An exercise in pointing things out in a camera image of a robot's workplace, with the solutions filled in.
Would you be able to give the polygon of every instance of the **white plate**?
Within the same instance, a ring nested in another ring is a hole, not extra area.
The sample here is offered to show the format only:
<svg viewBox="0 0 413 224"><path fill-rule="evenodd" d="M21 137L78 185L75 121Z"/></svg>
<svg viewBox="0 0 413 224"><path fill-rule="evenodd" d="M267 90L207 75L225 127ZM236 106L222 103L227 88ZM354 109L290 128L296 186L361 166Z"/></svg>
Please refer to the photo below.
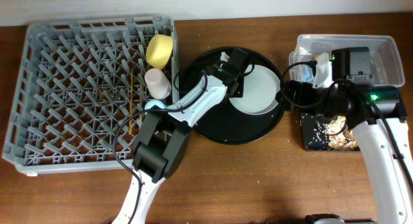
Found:
<svg viewBox="0 0 413 224"><path fill-rule="evenodd" d="M251 71L249 65L245 72ZM251 74L244 77L244 96L230 98L232 105L239 111L250 115L261 115L274 109L278 102L279 79L270 69L256 65Z"/></svg>

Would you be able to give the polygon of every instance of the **yellow cup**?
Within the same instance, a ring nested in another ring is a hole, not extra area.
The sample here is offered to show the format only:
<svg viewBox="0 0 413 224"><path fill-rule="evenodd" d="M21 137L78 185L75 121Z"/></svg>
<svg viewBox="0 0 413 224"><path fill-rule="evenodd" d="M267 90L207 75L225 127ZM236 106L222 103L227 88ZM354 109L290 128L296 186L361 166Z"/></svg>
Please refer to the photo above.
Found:
<svg viewBox="0 0 413 224"><path fill-rule="evenodd" d="M162 69L168 63L174 41L171 36L155 35L146 50L146 61L154 68Z"/></svg>

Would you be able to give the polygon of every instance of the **black round tray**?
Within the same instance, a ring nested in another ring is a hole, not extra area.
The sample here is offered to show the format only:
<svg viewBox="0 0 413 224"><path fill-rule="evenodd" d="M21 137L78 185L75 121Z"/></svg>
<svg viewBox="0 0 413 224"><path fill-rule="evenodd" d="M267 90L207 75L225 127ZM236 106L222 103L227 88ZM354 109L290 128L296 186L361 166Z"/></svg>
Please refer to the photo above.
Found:
<svg viewBox="0 0 413 224"><path fill-rule="evenodd" d="M242 47L238 48L249 53L256 65L265 66L273 71L278 78L281 77L277 67L266 57L253 50ZM222 52L230 55L233 49L235 49L234 46L217 48L199 56L179 78L179 87L184 90L194 88L201 79L201 71L206 66L213 65L213 62L218 62ZM228 145L250 143L267 135L274 129L283 117L283 114L284 110L280 104L266 114L249 115L237 110L229 100L224 100L214 108L211 108L197 122L195 130L202 136L217 143Z"/></svg>

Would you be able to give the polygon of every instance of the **wooden table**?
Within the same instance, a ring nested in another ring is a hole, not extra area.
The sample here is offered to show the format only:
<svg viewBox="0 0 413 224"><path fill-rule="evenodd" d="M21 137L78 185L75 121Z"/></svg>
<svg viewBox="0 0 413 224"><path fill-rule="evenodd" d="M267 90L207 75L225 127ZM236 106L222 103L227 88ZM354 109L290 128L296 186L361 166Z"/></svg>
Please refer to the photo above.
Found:
<svg viewBox="0 0 413 224"><path fill-rule="evenodd" d="M185 66L219 46L242 46L268 57L281 71L300 34L390 35L406 84L401 93L413 115L413 13L320 15L176 21ZM25 26L0 28L0 144L3 146L19 70ZM413 132L409 130L410 146ZM108 223L119 212L131 180L125 170L29 178L0 160L2 223ZM268 136L226 146L193 134L179 170L159 189L150 223L259 223L335 213L376 219L376 206L359 152L307 152L298 114L286 112Z"/></svg>

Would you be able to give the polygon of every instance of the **transparent container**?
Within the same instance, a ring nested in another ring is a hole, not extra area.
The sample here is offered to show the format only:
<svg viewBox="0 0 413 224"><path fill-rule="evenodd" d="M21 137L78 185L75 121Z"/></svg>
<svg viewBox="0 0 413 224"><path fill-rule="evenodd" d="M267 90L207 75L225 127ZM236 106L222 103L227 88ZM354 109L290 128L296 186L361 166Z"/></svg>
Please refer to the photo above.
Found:
<svg viewBox="0 0 413 224"><path fill-rule="evenodd" d="M315 55L348 47L368 47L370 67L375 85L402 87L405 75L396 42L390 36L361 36L339 34L302 34L297 38L296 50L290 54L290 65L313 60ZM311 68L299 65L290 70L290 78L296 81L314 81Z"/></svg>

